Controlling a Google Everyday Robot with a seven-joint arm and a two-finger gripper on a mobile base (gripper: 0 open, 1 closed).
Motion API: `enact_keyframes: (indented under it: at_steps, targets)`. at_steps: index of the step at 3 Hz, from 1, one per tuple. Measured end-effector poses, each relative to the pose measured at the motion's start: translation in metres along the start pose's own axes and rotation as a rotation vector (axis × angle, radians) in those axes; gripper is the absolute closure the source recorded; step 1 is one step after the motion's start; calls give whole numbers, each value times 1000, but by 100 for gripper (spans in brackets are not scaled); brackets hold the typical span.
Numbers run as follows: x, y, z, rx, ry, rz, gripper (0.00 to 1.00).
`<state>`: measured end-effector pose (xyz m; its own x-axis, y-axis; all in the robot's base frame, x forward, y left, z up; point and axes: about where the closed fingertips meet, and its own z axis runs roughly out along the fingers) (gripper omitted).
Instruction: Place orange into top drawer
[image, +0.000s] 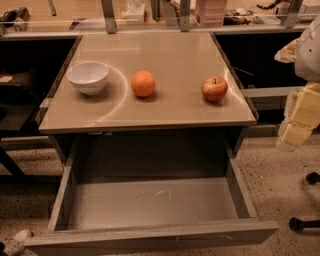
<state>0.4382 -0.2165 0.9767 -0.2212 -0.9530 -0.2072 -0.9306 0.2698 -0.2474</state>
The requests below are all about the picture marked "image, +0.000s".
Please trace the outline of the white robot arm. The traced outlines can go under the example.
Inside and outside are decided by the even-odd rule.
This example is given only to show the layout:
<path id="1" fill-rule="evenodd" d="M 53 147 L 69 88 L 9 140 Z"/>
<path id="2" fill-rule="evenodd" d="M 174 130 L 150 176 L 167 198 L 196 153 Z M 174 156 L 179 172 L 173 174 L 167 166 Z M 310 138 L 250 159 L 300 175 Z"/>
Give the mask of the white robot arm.
<path id="1" fill-rule="evenodd" d="M 320 125 L 320 15 L 298 39 L 279 50 L 275 60 L 294 63 L 295 74 L 307 81 L 287 96 L 277 147 L 292 152 L 302 146 Z"/>

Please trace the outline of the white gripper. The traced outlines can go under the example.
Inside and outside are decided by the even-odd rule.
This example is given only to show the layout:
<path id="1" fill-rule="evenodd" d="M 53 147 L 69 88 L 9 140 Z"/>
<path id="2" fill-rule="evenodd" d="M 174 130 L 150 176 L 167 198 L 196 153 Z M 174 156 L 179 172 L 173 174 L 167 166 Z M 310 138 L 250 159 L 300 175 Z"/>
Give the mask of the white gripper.
<path id="1" fill-rule="evenodd" d="M 299 39 L 292 40 L 279 50 L 274 59 L 294 63 Z M 286 100 L 284 120 L 278 129 L 277 147 L 293 152 L 301 147 L 320 125 L 320 83 L 308 82 L 300 90 L 292 90 Z"/>

